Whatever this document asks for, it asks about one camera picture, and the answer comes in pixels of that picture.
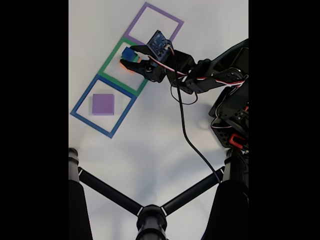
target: circuit board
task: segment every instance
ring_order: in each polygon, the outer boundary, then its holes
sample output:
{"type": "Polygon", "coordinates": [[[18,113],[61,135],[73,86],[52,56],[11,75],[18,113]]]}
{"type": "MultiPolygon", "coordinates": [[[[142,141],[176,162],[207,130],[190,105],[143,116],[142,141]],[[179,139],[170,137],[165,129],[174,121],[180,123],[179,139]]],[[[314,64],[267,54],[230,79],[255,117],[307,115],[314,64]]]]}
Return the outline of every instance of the circuit board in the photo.
{"type": "Polygon", "coordinates": [[[168,44],[171,44],[171,41],[167,40],[162,32],[157,30],[146,45],[153,52],[156,59],[161,62],[167,51],[170,51],[168,48],[165,49],[168,44]]]}

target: purple square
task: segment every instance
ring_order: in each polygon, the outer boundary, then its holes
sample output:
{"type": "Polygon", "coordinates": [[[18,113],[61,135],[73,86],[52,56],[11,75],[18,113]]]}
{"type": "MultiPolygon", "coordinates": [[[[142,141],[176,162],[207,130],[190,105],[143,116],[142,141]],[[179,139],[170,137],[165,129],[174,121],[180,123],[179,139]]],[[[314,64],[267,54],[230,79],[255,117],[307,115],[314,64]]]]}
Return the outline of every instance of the purple square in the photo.
{"type": "Polygon", "coordinates": [[[115,96],[113,94],[93,94],[92,114],[113,116],[115,114],[115,96]]]}

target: blue square outline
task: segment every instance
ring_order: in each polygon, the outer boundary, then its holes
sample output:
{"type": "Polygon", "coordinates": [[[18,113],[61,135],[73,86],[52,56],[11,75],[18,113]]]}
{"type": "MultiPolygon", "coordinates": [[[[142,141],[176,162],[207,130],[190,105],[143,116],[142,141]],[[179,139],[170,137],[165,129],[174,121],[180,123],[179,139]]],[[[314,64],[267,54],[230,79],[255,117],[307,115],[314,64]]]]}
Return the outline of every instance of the blue square outline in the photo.
{"type": "Polygon", "coordinates": [[[132,105],[135,103],[136,99],[137,99],[137,97],[135,95],[133,95],[132,93],[130,93],[127,90],[119,87],[118,85],[114,84],[112,81],[106,79],[105,77],[97,74],[97,75],[95,75],[95,77],[92,80],[92,82],[89,84],[87,89],[84,91],[84,93],[82,94],[82,96],[80,97],[80,99],[78,100],[78,102],[76,103],[76,105],[74,106],[72,111],[70,112],[70,115],[74,116],[78,120],[84,122],[85,124],[89,125],[90,127],[94,128],[95,130],[99,131],[100,133],[102,133],[102,134],[104,134],[107,137],[112,139],[112,137],[114,136],[114,134],[116,133],[116,131],[120,127],[120,124],[125,119],[127,113],[131,109],[132,105]],[[120,118],[118,119],[116,124],[114,125],[113,129],[111,130],[111,132],[108,132],[107,130],[104,130],[102,127],[94,124],[92,121],[89,121],[88,119],[86,119],[85,117],[83,117],[83,116],[81,116],[80,114],[77,113],[78,108],[81,106],[81,104],[83,103],[83,101],[87,97],[88,93],[91,91],[91,89],[93,88],[93,86],[96,84],[96,82],[98,80],[102,81],[103,83],[109,85],[110,87],[118,90],[119,92],[121,92],[124,95],[128,96],[129,98],[131,98],[131,101],[126,106],[125,110],[123,111],[122,115],[120,116],[120,118]]]}

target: blue cube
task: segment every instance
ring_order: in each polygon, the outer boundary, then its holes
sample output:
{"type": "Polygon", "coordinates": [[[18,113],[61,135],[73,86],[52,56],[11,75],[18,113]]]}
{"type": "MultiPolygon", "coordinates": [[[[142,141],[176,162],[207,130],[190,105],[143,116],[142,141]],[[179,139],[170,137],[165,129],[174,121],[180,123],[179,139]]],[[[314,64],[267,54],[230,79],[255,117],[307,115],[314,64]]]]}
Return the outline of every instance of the blue cube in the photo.
{"type": "Polygon", "coordinates": [[[129,62],[133,62],[138,55],[129,47],[126,47],[123,52],[121,58],[127,60],[129,62]]]}

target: green square outline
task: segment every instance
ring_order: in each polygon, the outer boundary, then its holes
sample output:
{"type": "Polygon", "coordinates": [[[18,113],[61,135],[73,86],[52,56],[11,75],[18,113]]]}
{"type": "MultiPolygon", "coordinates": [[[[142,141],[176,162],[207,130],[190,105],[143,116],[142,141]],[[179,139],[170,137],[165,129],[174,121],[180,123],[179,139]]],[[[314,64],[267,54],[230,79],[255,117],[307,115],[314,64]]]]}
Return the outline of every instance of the green square outline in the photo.
{"type": "Polygon", "coordinates": [[[129,39],[125,38],[124,36],[120,38],[120,40],[118,41],[118,43],[115,45],[114,49],[112,50],[112,52],[110,53],[110,55],[108,56],[108,58],[106,59],[106,61],[104,62],[104,64],[102,65],[102,67],[100,68],[100,70],[98,71],[98,74],[108,80],[110,80],[111,82],[113,82],[114,84],[118,85],[119,87],[123,88],[124,90],[127,90],[129,93],[132,93],[133,95],[135,95],[136,97],[139,96],[139,94],[141,93],[141,91],[144,89],[144,87],[146,86],[148,80],[144,79],[140,85],[140,87],[138,88],[138,90],[134,90],[133,88],[129,87],[128,85],[124,84],[123,82],[117,80],[116,78],[114,78],[113,76],[110,76],[106,73],[104,73],[104,70],[106,69],[106,67],[108,66],[108,64],[111,62],[112,58],[115,56],[116,52],[118,51],[118,49],[120,48],[120,46],[122,45],[122,43],[127,43],[130,46],[133,45],[137,45],[136,43],[134,43],[133,41],[130,41],[129,39]]]}

